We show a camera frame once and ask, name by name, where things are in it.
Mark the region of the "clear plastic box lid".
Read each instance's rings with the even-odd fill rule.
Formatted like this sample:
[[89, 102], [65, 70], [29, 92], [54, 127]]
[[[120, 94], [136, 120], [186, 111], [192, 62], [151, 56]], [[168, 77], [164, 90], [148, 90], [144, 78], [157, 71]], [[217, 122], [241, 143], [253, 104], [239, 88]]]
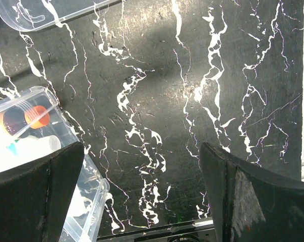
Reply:
[[12, 29], [38, 31], [76, 18], [116, 1], [0, 1], [0, 18]]

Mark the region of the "white green medicine bottle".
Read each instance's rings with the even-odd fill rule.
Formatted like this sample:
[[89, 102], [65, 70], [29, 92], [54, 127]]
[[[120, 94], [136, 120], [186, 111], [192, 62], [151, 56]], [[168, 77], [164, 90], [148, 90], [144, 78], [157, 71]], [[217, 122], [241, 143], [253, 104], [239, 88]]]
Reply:
[[45, 137], [28, 136], [15, 140], [7, 149], [18, 161], [29, 162], [49, 155], [62, 147], [55, 135]]

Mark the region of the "brown medicine bottle orange cap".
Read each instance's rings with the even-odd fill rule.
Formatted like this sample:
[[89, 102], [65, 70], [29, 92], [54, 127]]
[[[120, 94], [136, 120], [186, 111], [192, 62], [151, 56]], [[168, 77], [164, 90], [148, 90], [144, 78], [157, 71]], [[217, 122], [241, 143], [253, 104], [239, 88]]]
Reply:
[[35, 130], [48, 125], [49, 122], [47, 109], [41, 105], [26, 110], [13, 106], [0, 112], [0, 127], [11, 136], [27, 126]]

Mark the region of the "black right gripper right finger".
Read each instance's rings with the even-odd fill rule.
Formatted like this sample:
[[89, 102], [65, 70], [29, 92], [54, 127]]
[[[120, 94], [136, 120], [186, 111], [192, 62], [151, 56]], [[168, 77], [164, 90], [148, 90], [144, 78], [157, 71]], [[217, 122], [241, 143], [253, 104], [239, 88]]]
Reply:
[[304, 241], [304, 182], [207, 142], [200, 166], [218, 241]]

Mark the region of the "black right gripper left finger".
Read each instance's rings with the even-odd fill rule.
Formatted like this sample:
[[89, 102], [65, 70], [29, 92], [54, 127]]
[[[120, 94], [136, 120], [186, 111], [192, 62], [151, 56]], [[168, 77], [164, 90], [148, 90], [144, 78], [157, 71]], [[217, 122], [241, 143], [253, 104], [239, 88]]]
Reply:
[[58, 241], [83, 160], [74, 142], [0, 172], [0, 241]]

